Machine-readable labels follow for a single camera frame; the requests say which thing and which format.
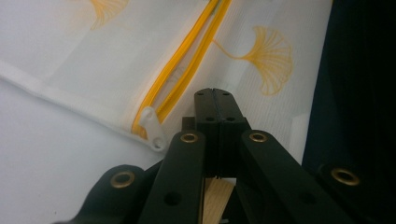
screw hole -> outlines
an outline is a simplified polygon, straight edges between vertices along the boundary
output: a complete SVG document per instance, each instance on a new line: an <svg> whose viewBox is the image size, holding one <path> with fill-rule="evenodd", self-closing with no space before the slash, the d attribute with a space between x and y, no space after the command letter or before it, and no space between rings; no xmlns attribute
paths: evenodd
<svg viewBox="0 0 396 224"><path fill-rule="evenodd" d="M358 186L361 183L361 180L355 174L344 168L334 168L331 174L336 181L348 186Z"/></svg>
<svg viewBox="0 0 396 224"><path fill-rule="evenodd" d="M115 189L123 189L134 182L134 173L131 171L119 172L111 177L110 184Z"/></svg>
<svg viewBox="0 0 396 224"><path fill-rule="evenodd" d="M181 195L177 192L169 192L163 198L166 204L176 206L181 202Z"/></svg>
<svg viewBox="0 0 396 224"><path fill-rule="evenodd" d="M194 133L185 133L181 135L180 139L185 143L194 143L198 141L198 136Z"/></svg>
<svg viewBox="0 0 396 224"><path fill-rule="evenodd" d="M262 133L251 133L248 137L252 141L259 142L259 143L263 143L263 142L267 141L267 139L268 139L267 136L265 136Z"/></svg>

yellow ginkgo pattern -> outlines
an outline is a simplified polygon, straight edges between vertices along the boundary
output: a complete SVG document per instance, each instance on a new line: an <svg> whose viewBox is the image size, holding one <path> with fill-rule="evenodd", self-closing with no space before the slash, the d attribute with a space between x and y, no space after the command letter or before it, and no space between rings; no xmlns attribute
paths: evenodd
<svg viewBox="0 0 396 224"><path fill-rule="evenodd" d="M213 42L228 57L246 60L254 64L262 76L262 94L278 93L289 80L293 69L291 45L276 30L255 26L256 42L251 50L242 57L236 57L226 51L216 40Z"/></svg>
<svg viewBox="0 0 396 224"><path fill-rule="evenodd" d="M106 22L116 17L126 5L129 0L90 0L96 13L96 21L91 29L94 30L103 26Z"/></svg>

mesh laundry bag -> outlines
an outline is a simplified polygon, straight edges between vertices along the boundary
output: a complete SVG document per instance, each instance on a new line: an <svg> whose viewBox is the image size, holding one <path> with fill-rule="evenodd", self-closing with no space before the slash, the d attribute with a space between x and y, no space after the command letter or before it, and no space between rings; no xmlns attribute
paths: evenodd
<svg viewBox="0 0 396 224"><path fill-rule="evenodd" d="M299 160L330 0L2 1L0 77L155 150L203 88Z"/></svg>

zipper slider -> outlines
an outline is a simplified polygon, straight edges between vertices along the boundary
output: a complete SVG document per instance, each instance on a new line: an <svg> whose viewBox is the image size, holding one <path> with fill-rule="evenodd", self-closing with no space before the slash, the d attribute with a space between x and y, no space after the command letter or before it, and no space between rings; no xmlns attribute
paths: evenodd
<svg viewBox="0 0 396 224"><path fill-rule="evenodd" d="M148 137L148 143L154 151L161 152L168 147L163 127L161 126L154 108L146 106L141 114L139 125L144 127Z"/></svg>

metal grommet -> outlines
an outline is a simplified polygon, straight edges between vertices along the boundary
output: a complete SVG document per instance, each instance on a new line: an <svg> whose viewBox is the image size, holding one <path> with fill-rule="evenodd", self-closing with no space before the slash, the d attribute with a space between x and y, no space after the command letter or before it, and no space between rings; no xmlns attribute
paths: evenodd
<svg viewBox="0 0 396 224"><path fill-rule="evenodd" d="M267 141L268 137L265 136L265 134L263 133L251 133L248 136L253 142L259 142L259 143L263 143L265 141Z"/></svg>
<svg viewBox="0 0 396 224"><path fill-rule="evenodd" d="M348 186L358 186L361 183L355 174L344 168L334 168L331 174L335 180Z"/></svg>
<svg viewBox="0 0 396 224"><path fill-rule="evenodd" d="M185 133L181 135L180 139L185 143L194 143L198 141L198 136L195 133Z"/></svg>
<svg viewBox="0 0 396 224"><path fill-rule="evenodd" d="M115 189L123 189L134 183L134 173L131 171L122 171L111 177L110 184Z"/></svg>

